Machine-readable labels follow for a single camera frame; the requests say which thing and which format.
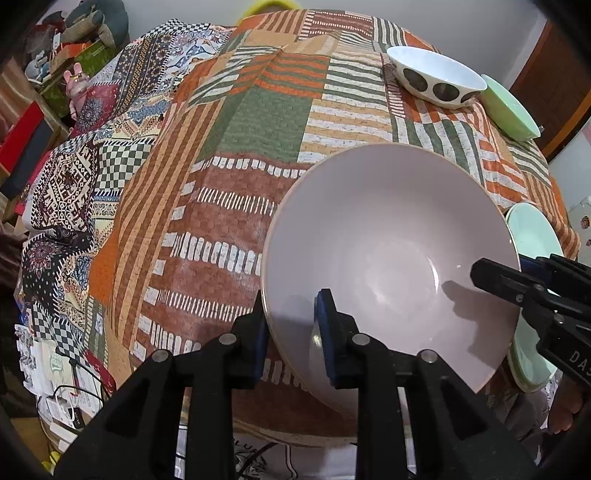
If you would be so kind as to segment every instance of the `pink figurine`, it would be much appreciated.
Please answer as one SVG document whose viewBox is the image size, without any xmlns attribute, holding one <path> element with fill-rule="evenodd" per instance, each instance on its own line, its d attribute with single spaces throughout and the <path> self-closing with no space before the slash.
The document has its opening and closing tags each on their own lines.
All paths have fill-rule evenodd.
<svg viewBox="0 0 591 480">
<path fill-rule="evenodd" d="M 82 71 L 80 63 L 74 64 L 74 75 L 69 70 L 64 72 L 66 81 L 66 95 L 70 97 L 70 115 L 72 120 L 77 120 L 78 114 L 86 100 L 86 92 L 90 86 L 90 77 Z"/>
</svg>

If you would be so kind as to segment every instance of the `mint green bowl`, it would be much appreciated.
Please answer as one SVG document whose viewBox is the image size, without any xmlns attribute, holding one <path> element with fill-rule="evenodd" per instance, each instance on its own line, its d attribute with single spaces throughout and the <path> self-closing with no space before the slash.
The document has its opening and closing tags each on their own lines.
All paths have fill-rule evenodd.
<svg viewBox="0 0 591 480">
<path fill-rule="evenodd" d="M 519 100 L 488 75 L 481 75 L 488 88 L 480 94 L 486 114 L 497 126 L 519 142 L 538 138 L 540 129 Z"/>
</svg>

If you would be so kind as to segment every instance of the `bowl rim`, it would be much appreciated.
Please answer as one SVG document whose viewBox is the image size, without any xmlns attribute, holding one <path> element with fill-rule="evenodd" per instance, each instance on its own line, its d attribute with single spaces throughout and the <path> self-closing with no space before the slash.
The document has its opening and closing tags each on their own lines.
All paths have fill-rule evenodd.
<svg viewBox="0 0 591 480">
<path fill-rule="evenodd" d="M 314 170 L 314 169 L 319 169 L 322 167 L 322 165 L 324 165 L 325 163 L 327 163 L 327 161 L 334 161 L 334 158 L 337 157 L 337 155 L 345 152 L 345 151 L 349 151 L 349 150 L 354 150 L 354 149 L 358 149 L 358 148 L 366 148 L 366 147 L 370 147 L 370 146 L 374 146 L 374 145 L 395 145 L 396 148 L 398 147 L 405 147 L 405 148 L 418 148 L 419 150 L 426 150 L 423 147 L 419 147 L 418 145 L 410 145 L 410 144 L 401 144 L 401 143 L 374 143 L 374 144 L 365 144 L 365 145 L 356 145 L 354 147 L 349 147 L 349 148 L 345 148 L 343 150 L 340 150 L 338 152 L 335 152 L 331 155 L 328 155 L 325 159 L 318 161 L 317 163 L 315 163 L 314 165 L 312 165 L 308 170 L 306 170 L 306 172 L 302 175 L 302 177 L 300 177 L 291 187 L 290 189 L 287 191 L 287 193 L 285 194 L 285 196 L 282 198 L 282 200 L 279 203 L 279 206 L 277 207 L 277 210 L 275 211 L 275 213 L 273 214 L 273 219 L 271 220 L 271 224 L 269 225 L 269 228 L 267 230 L 267 235 L 265 237 L 265 244 L 263 246 L 263 250 L 262 250 L 262 265 L 261 265 L 261 299 L 262 299 L 262 308 L 263 308 L 263 314 L 265 315 L 265 318 L 267 320 L 267 326 L 269 328 L 269 332 L 273 338 L 273 341 L 275 343 L 275 346 L 277 347 L 277 351 L 281 357 L 281 360 L 285 363 L 286 366 L 289 367 L 289 369 L 291 370 L 292 375 L 295 375 L 296 377 L 298 377 L 300 383 L 302 383 L 308 390 L 309 390 L 309 386 L 306 385 L 305 382 L 302 381 L 302 379 L 299 377 L 298 375 L 298 369 L 294 369 L 293 368 L 293 363 L 291 362 L 291 360 L 288 358 L 288 356 L 285 354 L 286 353 L 286 349 L 283 347 L 283 345 L 281 344 L 281 341 L 278 341 L 278 336 L 276 335 L 276 332 L 274 333 L 274 321 L 272 319 L 272 316 L 269 313 L 269 305 L 268 305 L 268 298 L 267 298 L 267 288 L 265 288 L 267 281 L 266 281 L 266 277 L 267 277 L 267 270 L 268 270 L 268 262 L 267 262 L 267 257 L 269 256 L 269 242 L 270 239 L 272 237 L 272 233 L 273 230 L 276 228 L 277 226 L 277 218 L 281 217 L 281 213 L 283 212 L 283 210 L 285 209 L 285 205 L 287 204 L 286 200 L 289 199 L 290 196 L 292 196 L 294 194 L 295 191 L 297 191 L 298 188 L 298 184 L 301 186 L 302 182 L 301 179 L 303 177 L 305 177 L 307 175 L 308 172 Z M 515 254 L 515 260 L 517 263 L 517 269 L 519 271 L 521 271 L 521 263 L 519 262 L 519 253 L 517 253 L 517 246 L 515 244 L 515 238 L 513 237 L 513 234 L 511 233 L 511 230 L 509 229 L 509 225 L 507 224 L 507 221 L 505 219 L 505 216 L 503 214 L 503 212 L 501 212 L 499 206 L 495 203 L 495 201 L 491 198 L 491 196 L 489 195 L 489 193 L 486 191 L 486 189 L 482 186 L 482 184 L 480 184 L 480 182 L 476 181 L 472 175 L 470 175 L 466 170 L 464 170 L 461 166 L 459 166 L 457 163 L 452 162 L 451 160 L 448 160 L 446 157 L 444 157 L 443 155 L 436 153 L 434 151 L 431 150 L 427 150 L 427 152 L 432 153 L 438 157 L 440 157 L 440 161 L 445 161 L 451 165 L 453 165 L 455 168 L 458 168 L 464 175 L 468 176 L 468 178 L 470 178 L 470 180 L 474 183 L 476 183 L 481 190 L 483 190 L 484 194 L 486 194 L 486 197 L 488 198 L 488 200 L 493 204 L 493 206 L 495 207 L 495 211 L 497 212 L 497 214 L 501 217 L 501 219 L 503 220 L 503 224 L 505 225 L 505 228 L 507 230 L 507 232 L 509 233 L 509 237 L 511 238 L 511 245 L 513 247 L 513 253 Z M 517 328 L 517 321 L 519 321 L 519 317 L 517 316 L 516 320 L 515 320 L 515 328 Z M 506 355 L 509 352 L 509 349 L 511 347 L 513 343 L 513 337 L 511 338 L 511 342 L 509 343 L 509 345 L 507 345 L 507 352 L 504 356 L 504 358 L 506 358 Z M 491 378 L 495 375 L 496 370 L 493 370 L 487 377 L 486 379 L 483 381 L 483 383 L 481 385 L 478 386 L 478 390 L 480 391 L 482 388 L 484 388 L 484 386 L 491 380 Z M 318 401 L 324 403 L 325 405 L 327 405 L 328 407 L 332 408 L 333 410 L 336 410 L 338 412 L 341 412 L 341 408 L 340 406 L 335 405 L 334 403 L 331 403 L 329 401 L 325 401 L 324 399 L 320 399 L 318 397 L 316 397 L 316 395 L 314 395 L 311 391 L 310 394 L 317 399 Z"/>
<path fill-rule="evenodd" d="M 444 59 L 451 60 L 451 62 L 452 62 L 454 65 L 457 65 L 458 67 L 460 67 L 460 68 L 462 68 L 462 69 L 464 69 L 464 70 L 467 70 L 467 71 L 471 72 L 471 73 L 473 74 L 473 76 L 474 76 L 474 79 L 475 79 L 475 80 L 476 80 L 478 83 L 480 83 L 480 81 L 482 81 L 482 83 L 480 84 L 480 87 L 473 87 L 473 86 L 467 86 L 467 85 L 464 85 L 464 84 L 463 84 L 463 83 L 461 83 L 461 82 L 455 82 L 455 81 L 452 81 L 452 80 L 446 80 L 446 79 L 442 79 L 442 78 L 439 78 L 437 75 L 433 75 L 432 73 L 425 72 L 423 69 L 418 69 L 418 68 L 416 68 L 416 67 L 413 67 L 413 66 L 410 66 L 410 65 L 408 65 L 408 64 L 406 64 L 405 62 L 403 62 L 402 60 L 400 60 L 400 59 L 396 58 L 396 57 L 395 57 L 395 56 L 392 54 L 392 52 L 395 52 L 395 51 L 409 50 L 409 49 L 413 49 L 413 50 L 422 50 L 422 51 L 425 51 L 425 52 L 427 52 L 427 54 L 426 54 L 426 55 L 433 55 L 433 56 L 442 57 L 442 58 L 444 58 Z M 441 53 L 438 53 L 438 52 L 436 52 L 436 51 L 433 51 L 433 50 L 428 50 L 428 49 L 426 49 L 426 48 L 421 48 L 421 47 L 411 47 L 411 46 L 408 46 L 408 45 L 394 45 L 394 46 L 392 46 L 392 47 L 389 47 L 389 48 L 386 50 L 386 55 L 388 55 L 388 57 L 389 57 L 389 58 L 390 58 L 392 61 L 395 61 L 395 62 L 399 63 L 400 65 L 403 65 L 403 66 L 405 66 L 405 67 L 408 67 L 408 68 L 411 68 L 411 69 L 413 69 L 413 70 L 416 70 L 417 72 L 419 72 L 419 73 L 422 73 L 423 75 L 428 75 L 428 76 L 430 76 L 430 77 L 432 77 L 432 78 L 434 78 L 434 79 L 441 80 L 442 82 L 449 83 L 449 84 L 451 84 L 451 85 L 455 85 L 455 86 L 460 86 L 460 87 L 462 87 L 462 88 L 465 88 L 466 90 L 471 90 L 471 91 L 473 91 L 473 92 L 483 92 L 484 90 L 486 90 L 486 89 L 488 88 L 488 85 L 487 85 L 487 83 L 486 83 L 486 80 L 485 80 L 484 78 L 482 78 L 482 76 L 481 76 L 481 75 L 477 74 L 477 73 L 476 73 L 474 70 L 472 70 L 472 69 L 471 69 L 471 68 L 470 68 L 468 65 L 464 65 L 464 64 L 463 64 L 462 62 L 460 62 L 460 61 L 457 61 L 457 60 L 455 60 L 455 59 L 453 59 L 453 58 L 451 58 L 451 57 L 448 57 L 447 55 L 443 55 L 443 54 L 441 54 Z"/>
</svg>

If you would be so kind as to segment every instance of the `wooden door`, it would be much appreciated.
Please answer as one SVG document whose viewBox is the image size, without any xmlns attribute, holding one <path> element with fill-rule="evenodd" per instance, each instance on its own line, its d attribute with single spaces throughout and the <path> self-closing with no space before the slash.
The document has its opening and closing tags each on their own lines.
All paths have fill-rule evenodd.
<svg viewBox="0 0 591 480">
<path fill-rule="evenodd" d="M 536 143 L 549 160 L 564 148 L 591 112 L 591 74 L 550 21 L 511 93 L 543 127 Z"/>
</svg>

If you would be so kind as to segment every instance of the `pink bowl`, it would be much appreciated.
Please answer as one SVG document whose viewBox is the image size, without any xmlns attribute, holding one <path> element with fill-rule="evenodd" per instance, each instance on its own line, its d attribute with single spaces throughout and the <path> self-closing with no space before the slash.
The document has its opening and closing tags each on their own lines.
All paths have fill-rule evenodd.
<svg viewBox="0 0 591 480">
<path fill-rule="evenodd" d="M 519 309 L 472 286 L 487 257 L 519 269 L 501 212 L 457 165 L 418 147 L 374 144 L 318 163 L 287 193 L 269 229 L 262 297 L 281 356 L 322 402 L 356 414 L 332 388 L 312 335 L 314 298 L 390 349 L 441 357 L 475 391 L 505 357 Z"/>
</svg>

